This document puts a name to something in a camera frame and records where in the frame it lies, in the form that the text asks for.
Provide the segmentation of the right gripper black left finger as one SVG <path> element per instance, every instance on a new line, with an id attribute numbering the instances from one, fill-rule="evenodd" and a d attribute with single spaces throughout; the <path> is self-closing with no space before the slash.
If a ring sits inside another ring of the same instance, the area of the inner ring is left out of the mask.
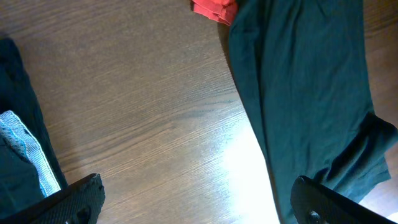
<path id="1" fill-rule="evenodd" d="M 104 200 L 101 176 L 90 174 L 39 203 L 3 218 L 1 224 L 96 224 Z"/>

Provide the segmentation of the dark green shorts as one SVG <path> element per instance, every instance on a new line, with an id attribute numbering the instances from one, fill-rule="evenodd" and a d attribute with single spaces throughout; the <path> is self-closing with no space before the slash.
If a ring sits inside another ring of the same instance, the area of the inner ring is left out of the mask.
<path id="1" fill-rule="evenodd" d="M 1 218 L 67 186 L 19 50 L 1 39 Z"/>

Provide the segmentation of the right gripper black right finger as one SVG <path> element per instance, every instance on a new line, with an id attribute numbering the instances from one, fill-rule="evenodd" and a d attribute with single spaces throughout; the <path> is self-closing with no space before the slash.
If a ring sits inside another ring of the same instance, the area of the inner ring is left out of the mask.
<path id="1" fill-rule="evenodd" d="M 296 178 L 290 203 L 299 224 L 394 224 L 304 175 Z"/>

